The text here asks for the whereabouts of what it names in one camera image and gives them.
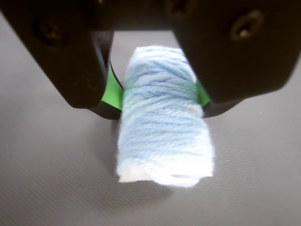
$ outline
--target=green pad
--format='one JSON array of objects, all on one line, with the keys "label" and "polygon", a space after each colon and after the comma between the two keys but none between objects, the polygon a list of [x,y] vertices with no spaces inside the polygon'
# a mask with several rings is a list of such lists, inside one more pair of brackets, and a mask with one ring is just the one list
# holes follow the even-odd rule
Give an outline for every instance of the green pad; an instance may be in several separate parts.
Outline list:
[{"label": "green pad", "polygon": [[119,110],[122,110],[123,89],[114,75],[112,66],[110,65],[107,87],[105,89],[102,101],[106,102]]}]

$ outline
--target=white yarn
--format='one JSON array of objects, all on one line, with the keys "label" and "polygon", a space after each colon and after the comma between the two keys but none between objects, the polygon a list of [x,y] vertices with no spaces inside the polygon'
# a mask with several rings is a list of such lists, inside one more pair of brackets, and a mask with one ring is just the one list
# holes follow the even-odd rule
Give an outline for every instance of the white yarn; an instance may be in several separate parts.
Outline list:
[{"label": "white yarn", "polygon": [[202,115],[196,77],[183,52],[137,48],[125,81],[120,182],[189,187],[212,176],[214,148]]}]

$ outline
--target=gray surface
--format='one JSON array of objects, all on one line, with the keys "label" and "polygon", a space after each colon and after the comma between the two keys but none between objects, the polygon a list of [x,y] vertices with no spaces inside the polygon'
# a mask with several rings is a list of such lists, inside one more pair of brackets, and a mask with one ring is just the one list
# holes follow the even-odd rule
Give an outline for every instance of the gray surface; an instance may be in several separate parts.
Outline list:
[{"label": "gray surface", "polygon": [[[116,35],[122,74],[135,46],[169,33]],[[1,226],[301,225],[300,68],[282,90],[208,119],[213,178],[192,189],[113,175],[116,123],[69,107],[0,17]]]}]

